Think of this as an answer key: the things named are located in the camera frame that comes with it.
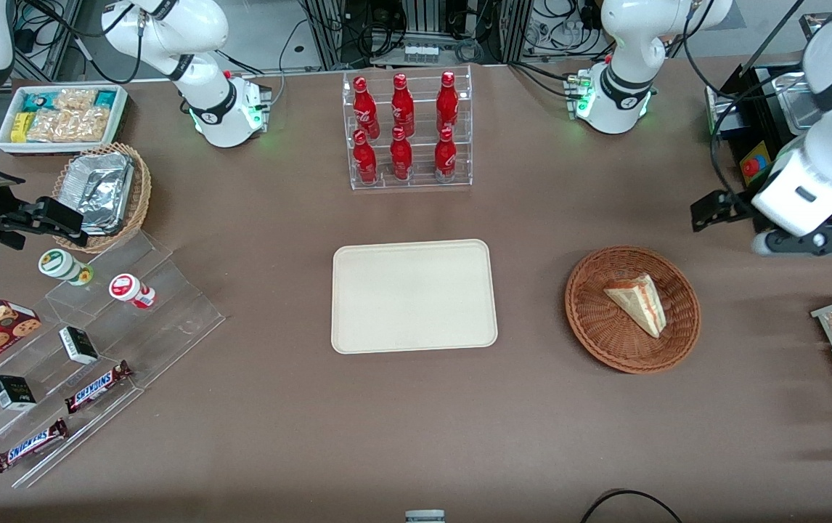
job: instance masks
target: small black box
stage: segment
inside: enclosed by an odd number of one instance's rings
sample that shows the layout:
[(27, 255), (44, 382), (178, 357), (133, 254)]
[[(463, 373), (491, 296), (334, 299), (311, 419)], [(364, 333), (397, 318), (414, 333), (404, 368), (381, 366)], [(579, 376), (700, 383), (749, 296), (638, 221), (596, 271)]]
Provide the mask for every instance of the small black box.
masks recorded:
[(35, 407), (35, 397), (28, 390), (25, 378), (0, 375), (0, 407), (8, 410), (30, 410)]
[(84, 365), (97, 361), (97, 349), (86, 332), (77, 327), (65, 327), (58, 331), (58, 335), (61, 335), (61, 345), (68, 351), (69, 358)]

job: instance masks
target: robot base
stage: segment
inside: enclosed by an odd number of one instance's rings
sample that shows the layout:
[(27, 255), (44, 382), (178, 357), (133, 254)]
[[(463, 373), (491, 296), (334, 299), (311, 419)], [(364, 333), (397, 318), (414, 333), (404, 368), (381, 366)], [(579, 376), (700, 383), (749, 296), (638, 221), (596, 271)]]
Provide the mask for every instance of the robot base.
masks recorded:
[(606, 64), (598, 63), (590, 69), (579, 70), (575, 83), (565, 82), (565, 94), (582, 97), (580, 100), (568, 100), (568, 115), (572, 120), (589, 123), (599, 132), (621, 134), (632, 129), (635, 122), (645, 115), (651, 93), (646, 94), (641, 106), (619, 109), (600, 86), (600, 74), (604, 69)]
[(220, 123), (208, 125), (190, 112), (197, 131), (217, 147), (241, 145), (255, 133), (266, 132), (271, 115), (271, 92), (261, 92), (259, 86), (243, 78), (233, 77), (229, 82), (236, 87), (236, 102)]

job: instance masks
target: white box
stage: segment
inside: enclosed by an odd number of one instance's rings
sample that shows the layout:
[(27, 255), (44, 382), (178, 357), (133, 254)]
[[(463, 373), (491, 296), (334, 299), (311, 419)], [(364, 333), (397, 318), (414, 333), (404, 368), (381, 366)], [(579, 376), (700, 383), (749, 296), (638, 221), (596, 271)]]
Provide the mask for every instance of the white box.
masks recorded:
[[(43, 142), (11, 142), (10, 132), (12, 122), (15, 121), (17, 113), (22, 112), (25, 97), (38, 93), (56, 92), (61, 89), (96, 89), (101, 92), (116, 92), (116, 99), (110, 109), (110, 121), (107, 122), (107, 130), (103, 133), (100, 142), (67, 142), (67, 143), (43, 143)], [(11, 155), (58, 155), (58, 153), (79, 153), (100, 145), (109, 145), (116, 138), (120, 122), (123, 120), (123, 110), (128, 99), (126, 90), (114, 84), (68, 84), (59, 86), (27, 86), (19, 87), (12, 93), (7, 117), (0, 126), (0, 150)]]

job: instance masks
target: sandwich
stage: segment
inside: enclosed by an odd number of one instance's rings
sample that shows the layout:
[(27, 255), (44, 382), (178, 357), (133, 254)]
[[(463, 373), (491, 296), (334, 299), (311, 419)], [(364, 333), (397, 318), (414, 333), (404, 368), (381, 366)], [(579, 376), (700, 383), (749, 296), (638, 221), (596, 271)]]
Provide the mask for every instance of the sandwich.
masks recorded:
[(603, 289), (606, 296), (622, 308), (636, 324), (654, 338), (668, 324), (661, 308), (655, 282), (646, 274), (635, 279), (616, 280)]

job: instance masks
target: aluminum foil container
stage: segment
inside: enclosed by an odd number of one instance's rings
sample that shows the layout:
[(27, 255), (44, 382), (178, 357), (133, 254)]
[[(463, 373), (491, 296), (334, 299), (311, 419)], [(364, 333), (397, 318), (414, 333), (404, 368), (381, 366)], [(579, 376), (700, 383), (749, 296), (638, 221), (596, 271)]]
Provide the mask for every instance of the aluminum foil container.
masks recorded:
[(114, 235), (123, 229), (135, 162), (123, 153), (85, 155), (71, 160), (58, 201), (83, 215), (88, 235)]

